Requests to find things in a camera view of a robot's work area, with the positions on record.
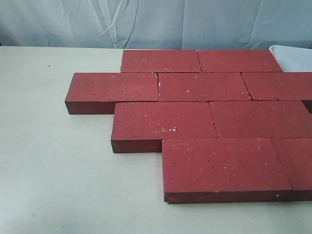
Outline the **large front red brick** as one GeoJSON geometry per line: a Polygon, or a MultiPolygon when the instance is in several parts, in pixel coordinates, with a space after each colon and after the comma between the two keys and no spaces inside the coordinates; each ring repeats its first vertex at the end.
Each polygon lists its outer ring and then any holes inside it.
{"type": "Polygon", "coordinates": [[[162,143],[164,201],[283,201],[293,191],[268,138],[168,139],[162,143]]]}

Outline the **wrinkled white backdrop cloth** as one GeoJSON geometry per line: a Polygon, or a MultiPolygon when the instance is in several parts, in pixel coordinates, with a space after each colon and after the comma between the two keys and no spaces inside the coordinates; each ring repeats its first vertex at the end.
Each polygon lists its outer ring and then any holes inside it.
{"type": "Polygon", "coordinates": [[[6,46],[267,49],[312,46],[309,0],[3,0],[6,46]]]}

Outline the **white plastic tray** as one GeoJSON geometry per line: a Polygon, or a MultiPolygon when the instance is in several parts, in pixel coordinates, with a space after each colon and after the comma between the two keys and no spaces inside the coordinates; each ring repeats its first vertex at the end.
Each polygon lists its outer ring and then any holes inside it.
{"type": "Polygon", "coordinates": [[[312,49],[272,45],[269,50],[284,72],[312,71],[312,49]]]}

